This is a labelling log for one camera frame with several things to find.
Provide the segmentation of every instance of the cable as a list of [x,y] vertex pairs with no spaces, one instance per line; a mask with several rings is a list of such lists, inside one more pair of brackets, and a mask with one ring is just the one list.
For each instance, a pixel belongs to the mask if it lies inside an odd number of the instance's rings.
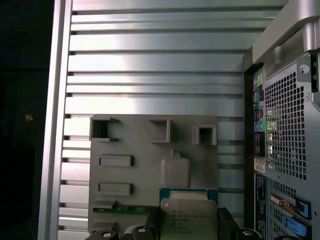
[[31,110],[36,109],[37,107],[39,107],[39,106],[44,102],[44,100],[46,99],[46,96],[47,96],[47,95],[45,95],[45,97],[44,97],[43,99],[41,99],[40,101],[32,104],[29,108],[27,108],[27,109],[25,109],[25,110],[22,110],[22,111],[19,111],[19,112],[15,113],[15,114],[13,114],[13,115],[11,115],[11,116],[9,116],[9,117],[3,118],[3,119],[0,121],[0,125],[6,123],[6,122],[8,122],[9,120],[14,119],[14,118],[16,118],[16,117],[19,117],[19,116],[23,116],[23,115],[25,115],[25,114],[28,114]]
[[[1,1],[0,0],[0,7],[1,5],[3,5],[3,3],[5,2],[5,0]],[[33,8],[33,10],[25,10],[24,12],[26,13],[25,15],[21,15],[21,16],[10,16],[8,14],[6,14],[7,12],[5,11],[4,13],[1,13],[1,15],[3,15],[4,17],[9,17],[11,20],[22,20],[22,19],[26,19],[31,17],[32,15],[34,15],[39,9],[40,9],[40,5],[41,5],[41,0],[37,0],[36,6]]]
[[15,81],[18,81],[18,80],[21,80],[27,76],[30,76],[32,74],[34,74],[35,72],[27,72],[27,73],[23,73],[23,74],[20,74],[20,75],[15,75],[15,76],[11,76],[11,77],[8,77],[8,78],[5,78],[4,79],[4,84],[8,84],[8,83],[12,83],[12,82],[15,82]]

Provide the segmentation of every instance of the gray plastic tab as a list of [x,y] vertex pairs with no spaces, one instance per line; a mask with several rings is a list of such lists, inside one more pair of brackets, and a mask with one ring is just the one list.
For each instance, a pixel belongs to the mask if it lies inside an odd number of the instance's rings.
[[164,188],[190,188],[190,160],[170,157],[161,163],[161,185]]
[[105,195],[130,196],[133,192],[133,185],[123,183],[99,183],[98,191]]
[[133,156],[129,155],[101,155],[99,165],[102,167],[131,167]]
[[92,204],[93,209],[113,209],[117,201],[95,201]]

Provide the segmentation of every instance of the metal side panel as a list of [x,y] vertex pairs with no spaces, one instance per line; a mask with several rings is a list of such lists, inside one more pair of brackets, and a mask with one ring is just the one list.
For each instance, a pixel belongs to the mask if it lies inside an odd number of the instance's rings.
[[55,0],[38,239],[88,236],[95,114],[217,117],[220,198],[243,226],[242,56],[286,2]]

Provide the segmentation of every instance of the sticker label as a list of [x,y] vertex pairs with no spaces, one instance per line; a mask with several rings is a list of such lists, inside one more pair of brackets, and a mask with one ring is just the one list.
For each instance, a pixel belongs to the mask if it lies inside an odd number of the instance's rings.
[[258,76],[257,85],[260,86],[263,83],[262,73]]
[[266,162],[264,160],[255,158],[254,170],[264,174],[266,172]]
[[259,173],[254,176],[254,230],[267,239],[267,178]]

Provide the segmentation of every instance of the metal handle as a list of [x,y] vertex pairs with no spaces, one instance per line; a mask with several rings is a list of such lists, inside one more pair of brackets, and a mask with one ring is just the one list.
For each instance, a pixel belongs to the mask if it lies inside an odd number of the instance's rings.
[[[319,0],[290,0],[252,46],[252,60],[258,64],[261,58],[285,43],[297,31],[320,19]],[[312,43],[312,34],[305,31],[303,41]]]

